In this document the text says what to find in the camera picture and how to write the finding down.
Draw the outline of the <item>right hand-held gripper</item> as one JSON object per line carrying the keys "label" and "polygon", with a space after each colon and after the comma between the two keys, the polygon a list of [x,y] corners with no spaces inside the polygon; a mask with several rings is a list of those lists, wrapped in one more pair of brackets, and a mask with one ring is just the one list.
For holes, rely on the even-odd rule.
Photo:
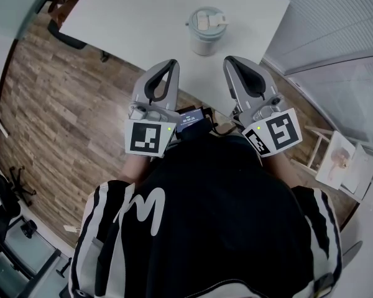
{"label": "right hand-held gripper", "polygon": [[[295,109],[277,93],[267,70],[247,58],[227,56],[223,71],[231,97],[239,109],[234,121],[259,156],[276,155],[302,141]],[[254,108],[251,98],[261,98],[264,103]]]}

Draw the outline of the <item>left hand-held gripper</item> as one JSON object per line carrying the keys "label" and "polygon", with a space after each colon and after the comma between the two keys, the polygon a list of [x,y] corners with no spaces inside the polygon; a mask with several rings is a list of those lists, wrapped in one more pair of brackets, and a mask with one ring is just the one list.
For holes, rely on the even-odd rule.
{"label": "left hand-held gripper", "polygon": [[[167,75],[163,92],[155,95]],[[165,60],[148,69],[135,83],[129,118],[125,121],[126,153],[163,157],[172,141],[181,116],[175,112],[178,97],[180,65],[177,60]]]}

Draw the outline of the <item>white lidded cup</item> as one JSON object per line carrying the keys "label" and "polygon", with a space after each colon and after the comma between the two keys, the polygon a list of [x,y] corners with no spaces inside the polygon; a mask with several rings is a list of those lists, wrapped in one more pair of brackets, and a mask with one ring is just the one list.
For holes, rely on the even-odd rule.
{"label": "white lidded cup", "polygon": [[198,37],[190,37],[190,48],[199,56],[211,56],[214,55],[221,43],[221,38],[217,40],[202,40]]}

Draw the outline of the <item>round grey-white plastic disc part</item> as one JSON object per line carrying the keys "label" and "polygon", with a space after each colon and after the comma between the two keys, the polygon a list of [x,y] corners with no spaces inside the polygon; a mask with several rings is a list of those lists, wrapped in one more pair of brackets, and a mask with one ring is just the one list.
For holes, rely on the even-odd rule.
{"label": "round grey-white plastic disc part", "polygon": [[225,13],[209,6],[192,12],[186,23],[191,35],[205,42],[219,40],[224,35],[228,24]]}

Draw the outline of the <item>person's right forearm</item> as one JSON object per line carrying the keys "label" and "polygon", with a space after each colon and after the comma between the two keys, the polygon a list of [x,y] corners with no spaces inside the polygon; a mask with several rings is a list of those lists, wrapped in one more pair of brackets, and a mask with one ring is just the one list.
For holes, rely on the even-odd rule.
{"label": "person's right forearm", "polygon": [[293,168],[290,160],[283,154],[268,156],[261,159],[262,166],[275,177],[282,180],[290,188],[301,186],[302,182]]}

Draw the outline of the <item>person's left forearm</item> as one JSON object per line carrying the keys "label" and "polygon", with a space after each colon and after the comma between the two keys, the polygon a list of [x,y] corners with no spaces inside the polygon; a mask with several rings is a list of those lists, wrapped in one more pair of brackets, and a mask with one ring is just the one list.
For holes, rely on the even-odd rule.
{"label": "person's left forearm", "polygon": [[119,180],[126,183],[140,185],[148,175],[151,157],[142,155],[128,155],[122,167]]}

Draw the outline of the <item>black chest device with screen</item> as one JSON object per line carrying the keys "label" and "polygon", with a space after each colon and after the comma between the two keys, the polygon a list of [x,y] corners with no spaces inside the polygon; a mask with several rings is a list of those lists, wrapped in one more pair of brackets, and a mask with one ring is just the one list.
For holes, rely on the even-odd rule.
{"label": "black chest device with screen", "polygon": [[175,136],[178,140],[189,140],[199,137],[207,132],[214,131],[218,123],[214,121],[213,110],[210,107],[204,108],[188,106],[178,109],[181,122],[177,125]]}

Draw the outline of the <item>black office chair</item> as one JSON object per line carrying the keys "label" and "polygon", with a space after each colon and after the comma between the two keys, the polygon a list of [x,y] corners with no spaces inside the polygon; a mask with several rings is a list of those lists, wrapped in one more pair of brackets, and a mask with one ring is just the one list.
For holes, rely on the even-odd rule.
{"label": "black office chair", "polygon": [[57,25],[57,23],[54,20],[51,20],[48,23],[47,29],[57,40],[61,41],[62,43],[66,44],[66,45],[68,45],[69,47],[72,47],[72,48],[77,49],[77,50],[82,50],[83,48],[86,47],[85,42],[77,40],[77,39],[75,39],[73,37],[70,37],[68,35],[62,34],[60,32],[59,26]]}
{"label": "black office chair", "polygon": [[21,174],[25,170],[24,166],[18,169],[17,177],[14,175],[15,167],[9,168],[12,181],[9,182],[7,178],[0,174],[0,246],[4,243],[9,230],[12,219],[21,214],[21,206],[19,201],[25,203],[27,207],[32,205],[32,201],[28,201],[25,195],[36,195],[36,190],[32,192],[24,189],[21,184]]}

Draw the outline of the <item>pink soft item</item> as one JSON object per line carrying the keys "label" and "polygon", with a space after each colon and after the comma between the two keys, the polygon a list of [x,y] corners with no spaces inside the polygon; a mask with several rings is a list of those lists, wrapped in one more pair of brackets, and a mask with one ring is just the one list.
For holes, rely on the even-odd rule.
{"label": "pink soft item", "polygon": [[334,149],[331,153],[331,167],[328,179],[331,183],[342,181],[351,161],[351,153],[343,147]]}

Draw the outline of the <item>brown bag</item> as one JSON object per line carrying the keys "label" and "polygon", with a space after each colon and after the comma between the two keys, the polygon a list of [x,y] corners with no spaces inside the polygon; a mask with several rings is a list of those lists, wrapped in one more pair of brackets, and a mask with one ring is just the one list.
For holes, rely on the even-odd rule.
{"label": "brown bag", "polygon": [[60,28],[79,0],[53,0],[48,8],[48,14]]}

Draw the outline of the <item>white folding chair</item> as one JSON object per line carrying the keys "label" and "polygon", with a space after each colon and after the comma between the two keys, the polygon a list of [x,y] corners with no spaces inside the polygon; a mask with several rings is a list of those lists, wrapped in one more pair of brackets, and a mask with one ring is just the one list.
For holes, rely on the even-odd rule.
{"label": "white folding chair", "polygon": [[[312,126],[305,129],[317,136],[316,145],[306,165],[292,160],[292,163],[311,175],[319,183],[342,191],[356,202],[373,206],[373,144],[340,132],[325,130]],[[343,147],[351,153],[351,161],[342,181],[331,183],[328,173],[331,167],[331,153]]]}

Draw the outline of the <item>person's black white striped shirt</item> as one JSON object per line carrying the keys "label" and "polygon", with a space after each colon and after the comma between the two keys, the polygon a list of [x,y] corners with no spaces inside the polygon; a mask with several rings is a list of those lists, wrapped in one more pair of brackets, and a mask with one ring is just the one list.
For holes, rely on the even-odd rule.
{"label": "person's black white striped shirt", "polygon": [[343,270],[320,189],[290,188],[240,136],[207,134],[151,160],[136,186],[99,185],[70,265],[71,298],[312,298]]}

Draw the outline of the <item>black cylinder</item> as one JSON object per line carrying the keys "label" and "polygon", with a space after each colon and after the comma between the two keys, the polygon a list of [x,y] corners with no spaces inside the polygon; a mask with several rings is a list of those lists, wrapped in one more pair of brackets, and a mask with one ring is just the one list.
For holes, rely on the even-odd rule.
{"label": "black cylinder", "polygon": [[30,220],[21,226],[21,230],[28,239],[31,239],[33,234],[37,231],[37,225],[34,221]]}

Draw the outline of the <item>black harness buckle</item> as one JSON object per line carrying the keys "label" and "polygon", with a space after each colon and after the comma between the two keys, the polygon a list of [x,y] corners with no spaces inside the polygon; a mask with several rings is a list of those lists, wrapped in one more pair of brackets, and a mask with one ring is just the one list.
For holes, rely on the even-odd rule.
{"label": "black harness buckle", "polygon": [[328,295],[333,287],[334,277],[332,273],[326,273],[314,282],[312,298],[322,298]]}

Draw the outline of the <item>grey glass desk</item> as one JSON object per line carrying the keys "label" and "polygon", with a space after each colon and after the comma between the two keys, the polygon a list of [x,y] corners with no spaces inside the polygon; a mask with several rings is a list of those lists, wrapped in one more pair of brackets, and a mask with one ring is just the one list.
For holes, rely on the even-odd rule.
{"label": "grey glass desk", "polygon": [[6,239],[0,246],[0,253],[4,254],[16,271],[21,272],[27,279],[32,279],[55,264],[61,258],[62,252],[41,236],[38,229],[32,238],[28,239],[21,230],[21,226],[27,221],[30,220],[21,215],[10,222]]}

